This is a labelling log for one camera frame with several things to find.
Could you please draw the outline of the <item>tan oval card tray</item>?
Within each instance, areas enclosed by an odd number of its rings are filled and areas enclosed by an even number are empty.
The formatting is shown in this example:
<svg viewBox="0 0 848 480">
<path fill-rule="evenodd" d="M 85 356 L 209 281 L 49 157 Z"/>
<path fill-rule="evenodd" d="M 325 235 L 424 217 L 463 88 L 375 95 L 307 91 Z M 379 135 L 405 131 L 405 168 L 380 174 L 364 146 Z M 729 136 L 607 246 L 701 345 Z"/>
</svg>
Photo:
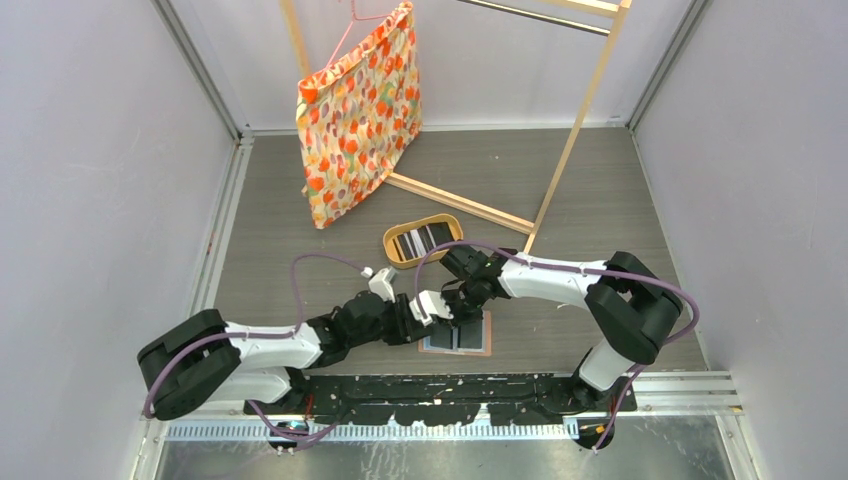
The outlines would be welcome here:
<svg viewBox="0 0 848 480">
<path fill-rule="evenodd" d="M 383 235 L 383 246 L 389 263 L 397 269 L 410 269 L 435 247 L 462 240 L 459 221 L 441 213 L 390 227 Z"/>
</svg>

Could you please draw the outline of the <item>pink leather card holder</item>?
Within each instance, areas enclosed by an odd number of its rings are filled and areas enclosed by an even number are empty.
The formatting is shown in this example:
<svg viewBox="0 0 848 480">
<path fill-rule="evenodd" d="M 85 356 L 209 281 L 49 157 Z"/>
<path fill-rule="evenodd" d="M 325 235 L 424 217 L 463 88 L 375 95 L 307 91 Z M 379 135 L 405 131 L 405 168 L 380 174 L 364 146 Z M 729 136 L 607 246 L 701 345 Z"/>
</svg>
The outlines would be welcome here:
<svg viewBox="0 0 848 480">
<path fill-rule="evenodd" d="M 458 327 L 435 326 L 430 336 L 418 342 L 418 352 L 490 357 L 492 355 L 491 313 L 484 310 L 480 320 Z"/>
</svg>

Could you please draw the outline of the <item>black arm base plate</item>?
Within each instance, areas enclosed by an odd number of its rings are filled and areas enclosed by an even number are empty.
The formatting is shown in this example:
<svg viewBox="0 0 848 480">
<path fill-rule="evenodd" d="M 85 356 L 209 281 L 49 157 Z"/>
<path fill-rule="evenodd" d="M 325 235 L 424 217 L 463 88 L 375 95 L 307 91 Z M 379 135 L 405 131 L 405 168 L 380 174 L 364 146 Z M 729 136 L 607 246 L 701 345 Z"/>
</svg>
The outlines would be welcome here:
<svg viewBox="0 0 848 480">
<path fill-rule="evenodd" d="M 297 378 L 284 397 L 260 403 L 267 416 L 300 415 L 321 423 L 382 426 L 468 425 L 486 412 L 495 426 L 558 424 L 565 416 L 588 414 L 604 418 L 615 405 L 634 412 L 632 392 L 618 401 L 626 380 L 592 405 L 566 396 L 567 376 L 531 374 L 454 375 L 311 375 Z"/>
</svg>

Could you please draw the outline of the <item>dark credit card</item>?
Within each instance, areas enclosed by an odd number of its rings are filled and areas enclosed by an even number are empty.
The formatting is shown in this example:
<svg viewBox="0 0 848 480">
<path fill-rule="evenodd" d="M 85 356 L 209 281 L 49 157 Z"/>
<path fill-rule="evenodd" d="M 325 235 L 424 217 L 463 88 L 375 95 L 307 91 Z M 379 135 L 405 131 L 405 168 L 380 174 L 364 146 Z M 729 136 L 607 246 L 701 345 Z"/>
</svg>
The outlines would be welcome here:
<svg viewBox="0 0 848 480">
<path fill-rule="evenodd" d="M 461 325 L 456 331 L 456 348 L 460 350 L 483 350 L 485 326 L 483 321 Z"/>
</svg>

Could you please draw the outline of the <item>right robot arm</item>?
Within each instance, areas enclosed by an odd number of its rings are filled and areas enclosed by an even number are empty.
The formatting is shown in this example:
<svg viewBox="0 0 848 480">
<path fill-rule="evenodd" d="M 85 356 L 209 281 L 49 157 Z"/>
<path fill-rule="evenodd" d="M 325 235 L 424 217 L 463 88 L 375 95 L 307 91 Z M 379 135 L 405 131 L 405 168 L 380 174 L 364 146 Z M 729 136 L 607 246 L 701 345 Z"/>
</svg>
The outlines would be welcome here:
<svg viewBox="0 0 848 480">
<path fill-rule="evenodd" d="M 497 298 L 547 300 L 591 314 L 603 338 L 581 361 L 570 385 L 572 400 L 584 410 L 605 403 L 615 382 L 633 367 L 652 364 L 684 311 L 680 296 L 628 252 L 606 261 L 573 262 L 457 245 L 440 262 L 459 282 L 447 297 L 455 320 Z"/>
</svg>

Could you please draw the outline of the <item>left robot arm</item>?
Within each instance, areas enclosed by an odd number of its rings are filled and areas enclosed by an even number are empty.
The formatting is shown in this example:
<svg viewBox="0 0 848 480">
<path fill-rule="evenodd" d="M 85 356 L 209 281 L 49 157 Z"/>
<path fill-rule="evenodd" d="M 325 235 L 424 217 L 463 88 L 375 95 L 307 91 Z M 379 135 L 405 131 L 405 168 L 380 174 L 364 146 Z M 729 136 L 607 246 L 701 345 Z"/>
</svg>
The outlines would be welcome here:
<svg viewBox="0 0 848 480">
<path fill-rule="evenodd" d="M 139 351 L 148 388 L 143 413 L 165 421 L 207 402 L 253 400 L 293 414 L 307 398 L 301 371 L 339 363 L 370 342 L 413 343 L 449 315 L 433 291 L 393 300 L 362 291 L 327 314 L 287 327 L 231 323 L 216 309 L 202 310 Z"/>
</svg>

